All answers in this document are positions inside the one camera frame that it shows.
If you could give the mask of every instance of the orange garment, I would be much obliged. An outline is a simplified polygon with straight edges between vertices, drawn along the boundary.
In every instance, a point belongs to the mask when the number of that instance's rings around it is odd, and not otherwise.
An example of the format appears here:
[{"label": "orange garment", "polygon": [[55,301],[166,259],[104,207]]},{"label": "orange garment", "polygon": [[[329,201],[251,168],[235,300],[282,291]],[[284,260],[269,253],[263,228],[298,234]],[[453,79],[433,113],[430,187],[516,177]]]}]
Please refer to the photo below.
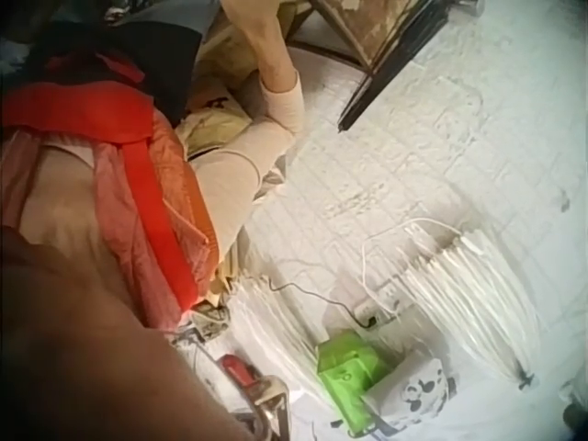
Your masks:
[{"label": "orange garment", "polygon": [[16,130],[2,151],[3,224],[18,227],[44,138],[94,140],[102,236],[145,323],[175,328],[208,289],[219,250],[198,181],[152,99],[116,82],[35,83],[6,96],[2,122]]}]

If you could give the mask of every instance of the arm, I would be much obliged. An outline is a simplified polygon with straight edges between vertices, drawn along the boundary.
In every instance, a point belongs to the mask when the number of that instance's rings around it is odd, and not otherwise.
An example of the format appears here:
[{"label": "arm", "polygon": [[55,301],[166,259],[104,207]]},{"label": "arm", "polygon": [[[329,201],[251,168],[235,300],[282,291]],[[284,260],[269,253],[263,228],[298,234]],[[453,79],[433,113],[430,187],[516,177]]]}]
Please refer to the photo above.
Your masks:
[{"label": "arm", "polygon": [[74,262],[1,234],[2,400],[22,416],[9,422],[17,430],[87,441],[252,440],[163,336],[78,277]]},{"label": "arm", "polygon": [[275,13],[265,18],[243,18],[248,10],[259,11],[251,4],[273,4],[272,1],[222,0],[227,16],[243,31],[257,57],[267,111],[265,118],[225,147],[192,163],[217,236],[220,259],[247,221],[262,179],[303,128],[300,79]]}]

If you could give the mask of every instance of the metal stand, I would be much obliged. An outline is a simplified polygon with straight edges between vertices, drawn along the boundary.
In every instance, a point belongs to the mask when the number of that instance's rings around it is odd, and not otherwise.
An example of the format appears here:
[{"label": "metal stand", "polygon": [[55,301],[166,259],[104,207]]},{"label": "metal stand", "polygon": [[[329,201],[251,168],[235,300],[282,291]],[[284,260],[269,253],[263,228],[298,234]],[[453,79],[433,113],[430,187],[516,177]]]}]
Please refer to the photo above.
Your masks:
[{"label": "metal stand", "polygon": [[[327,23],[346,40],[345,33],[337,28],[336,22],[328,16],[321,6],[321,0],[311,0],[311,3],[313,9],[321,13]],[[373,62],[374,65],[371,66],[365,65],[359,58],[354,59],[348,55],[291,40],[293,33],[310,13],[298,20],[297,26],[288,36],[290,40],[288,44],[344,62],[366,73],[362,84],[352,96],[339,119],[339,131],[349,130],[384,88],[447,23],[448,11],[452,6],[479,17],[484,11],[485,0],[420,0],[413,7],[412,13],[400,24],[396,35],[387,43],[387,48],[382,51],[382,58]]]},{"label": "metal stand", "polygon": [[246,393],[269,422],[260,439],[290,441],[289,392],[286,383],[278,377],[262,377],[249,386]]},{"label": "metal stand", "polygon": [[373,76],[367,76],[339,119],[339,131],[349,130],[369,105],[423,46],[447,23],[450,3],[423,0],[399,31],[398,43]]}]

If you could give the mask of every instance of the black metal frame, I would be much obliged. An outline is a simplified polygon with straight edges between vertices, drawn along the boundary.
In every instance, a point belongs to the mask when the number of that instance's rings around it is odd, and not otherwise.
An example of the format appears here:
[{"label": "black metal frame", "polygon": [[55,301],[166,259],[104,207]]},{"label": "black metal frame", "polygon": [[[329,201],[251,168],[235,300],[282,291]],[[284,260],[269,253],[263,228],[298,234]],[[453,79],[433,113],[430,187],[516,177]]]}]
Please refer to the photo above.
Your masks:
[{"label": "black metal frame", "polygon": [[[314,10],[318,11],[327,23],[351,46],[356,52],[355,46],[339,28],[337,23],[321,7],[320,0],[311,0]],[[383,48],[378,60],[372,66],[357,53],[357,59],[339,52],[316,47],[309,43],[289,41],[288,44],[306,51],[316,52],[320,55],[334,58],[356,67],[366,73],[362,84],[355,91],[351,100],[345,107],[339,119],[339,131],[349,130],[357,119],[364,113],[369,105],[378,97],[386,86],[400,73],[410,60],[423,46],[447,23],[449,8],[453,5],[466,7],[472,15],[478,16],[483,11],[484,0],[420,0],[413,7],[413,12],[401,23],[401,28],[395,32],[395,36]]]}]

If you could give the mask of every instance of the hand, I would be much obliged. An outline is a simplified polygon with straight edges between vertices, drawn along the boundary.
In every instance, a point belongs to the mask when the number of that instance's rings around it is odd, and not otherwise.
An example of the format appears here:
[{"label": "hand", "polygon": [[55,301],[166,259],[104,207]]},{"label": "hand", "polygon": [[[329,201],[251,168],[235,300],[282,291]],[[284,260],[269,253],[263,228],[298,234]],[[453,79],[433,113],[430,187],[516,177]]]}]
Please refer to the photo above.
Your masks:
[{"label": "hand", "polygon": [[227,18],[245,34],[255,34],[273,25],[279,3],[279,0],[220,0]]}]

